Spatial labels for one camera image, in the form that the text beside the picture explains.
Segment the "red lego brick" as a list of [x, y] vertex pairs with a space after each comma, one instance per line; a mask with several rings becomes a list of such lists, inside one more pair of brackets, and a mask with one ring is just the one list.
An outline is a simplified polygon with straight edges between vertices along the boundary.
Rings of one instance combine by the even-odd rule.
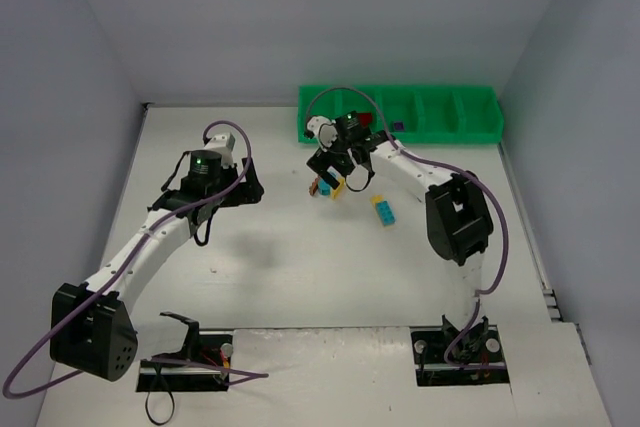
[[358, 112], [357, 116], [363, 127], [367, 127], [374, 122], [374, 115], [370, 112]]

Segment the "yellow half-round lego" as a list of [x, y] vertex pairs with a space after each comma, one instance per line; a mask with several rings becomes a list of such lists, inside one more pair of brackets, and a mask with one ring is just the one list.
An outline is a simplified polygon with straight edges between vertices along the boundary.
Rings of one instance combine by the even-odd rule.
[[330, 190], [330, 194], [329, 197], [332, 200], [335, 200], [338, 198], [338, 196], [342, 193], [342, 191], [345, 188], [345, 179], [343, 177], [340, 177], [338, 179], [338, 185], [335, 188], [331, 188]]

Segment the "teal rounded lego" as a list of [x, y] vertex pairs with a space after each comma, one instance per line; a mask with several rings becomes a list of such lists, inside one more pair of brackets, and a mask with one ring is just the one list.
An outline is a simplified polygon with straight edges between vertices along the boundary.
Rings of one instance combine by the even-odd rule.
[[339, 177], [331, 172], [331, 177], [335, 180], [333, 184], [328, 183], [326, 180], [321, 178], [318, 182], [318, 192], [322, 196], [327, 196], [334, 199], [338, 194], [338, 188], [340, 187]]

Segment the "brown long lego plate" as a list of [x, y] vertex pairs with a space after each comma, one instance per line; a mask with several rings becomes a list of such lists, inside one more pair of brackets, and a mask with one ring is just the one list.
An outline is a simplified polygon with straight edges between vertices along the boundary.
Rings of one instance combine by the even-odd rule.
[[321, 178], [320, 177], [316, 177], [311, 185], [309, 186], [309, 194], [311, 196], [315, 196], [318, 192], [319, 192], [319, 184], [320, 184]]

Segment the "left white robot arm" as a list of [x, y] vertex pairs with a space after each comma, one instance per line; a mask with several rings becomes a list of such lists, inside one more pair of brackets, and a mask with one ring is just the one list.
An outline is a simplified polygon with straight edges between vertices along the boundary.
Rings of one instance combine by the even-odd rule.
[[163, 185], [143, 225], [96, 274], [63, 284], [52, 299], [49, 355], [57, 363], [114, 382], [138, 360], [181, 364], [201, 348], [199, 324], [169, 311], [136, 325], [134, 306], [169, 257], [221, 208], [260, 202], [264, 189], [249, 157], [229, 163], [208, 149], [186, 153], [187, 174], [176, 189]]

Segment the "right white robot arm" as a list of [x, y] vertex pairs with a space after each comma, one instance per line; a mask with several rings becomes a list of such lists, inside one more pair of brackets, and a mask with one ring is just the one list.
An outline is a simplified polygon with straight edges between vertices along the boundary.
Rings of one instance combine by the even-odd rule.
[[383, 130], [372, 132], [354, 112], [335, 120], [313, 116], [305, 136], [318, 143], [307, 165], [321, 177], [327, 178], [330, 168], [346, 176], [361, 166], [370, 178], [386, 178], [419, 200], [426, 238], [446, 267], [444, 322], [458, 331], [474, 325], [481, 269], [494, 231], [482, 190], [466, 174], [410, 159], [400, 141]]

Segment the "yellow lego brick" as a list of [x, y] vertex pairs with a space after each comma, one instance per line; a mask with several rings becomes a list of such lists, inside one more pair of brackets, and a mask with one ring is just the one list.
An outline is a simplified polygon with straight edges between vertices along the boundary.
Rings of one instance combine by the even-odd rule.
[[383, 227], [391, 227], [396, 224], [396, 216], [393, 208], [383, 195], [372, 196], [370, 203]]

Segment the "green compartment bin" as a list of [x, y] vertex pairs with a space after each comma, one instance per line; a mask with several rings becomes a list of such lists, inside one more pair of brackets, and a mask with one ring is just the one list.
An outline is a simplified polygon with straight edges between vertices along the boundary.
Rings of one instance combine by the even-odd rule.
[[[305, 137], [306, 118], [331, 120], [351, 111], [370, 112], [378, 131], [384, 125], [403, 144], [497, 144], [502, 140], [504, 117], [490, 86], [480, 85], [360, 85], [332, 91], [328, 86], [303, 85], [298, 89], [297, 137]], [[395, 131], [402, 121], [405, 129]]]

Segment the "teal lego brick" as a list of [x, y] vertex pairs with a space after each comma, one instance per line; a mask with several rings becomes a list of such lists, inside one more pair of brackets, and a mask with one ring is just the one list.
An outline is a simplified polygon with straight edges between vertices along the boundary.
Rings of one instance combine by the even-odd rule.
[[388, 201], [382, 200], [374, 205], [376, 214], [384, 227], [392, 226], [396, 223], [394, 211]]

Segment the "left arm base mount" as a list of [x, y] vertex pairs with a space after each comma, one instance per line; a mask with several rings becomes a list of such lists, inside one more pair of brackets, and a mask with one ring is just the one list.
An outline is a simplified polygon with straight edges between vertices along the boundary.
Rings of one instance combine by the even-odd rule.
[[[198, 321], [168, 311], [162, 312], [160, 316], [187, 327], [180, 349], [162, 353], [162, 356], [212, 367], [231, 367], [233, 356], [231, 331], [201, 330]], [[157, 364], [144, 360], [140, 363], [136, 391], [139, 393], [166, 392], [167, 390], [173, 393], [227, 392], [229, 383], [228, 373], [166, 362]]]

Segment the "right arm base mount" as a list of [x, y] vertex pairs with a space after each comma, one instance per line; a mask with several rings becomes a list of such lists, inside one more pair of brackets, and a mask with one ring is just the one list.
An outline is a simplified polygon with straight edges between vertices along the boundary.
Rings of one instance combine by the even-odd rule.
[[469, 333], [471, 340], [461, 340], [444, 354], [458, 330], [447, 327], [412, 328], [411, 347], [415, 366], [416, 384], [420, 388], [484, 386], [510, 383], [509, 372], [502, 350], [499, 331], [486, 325], [481, 333], [477, 324]]

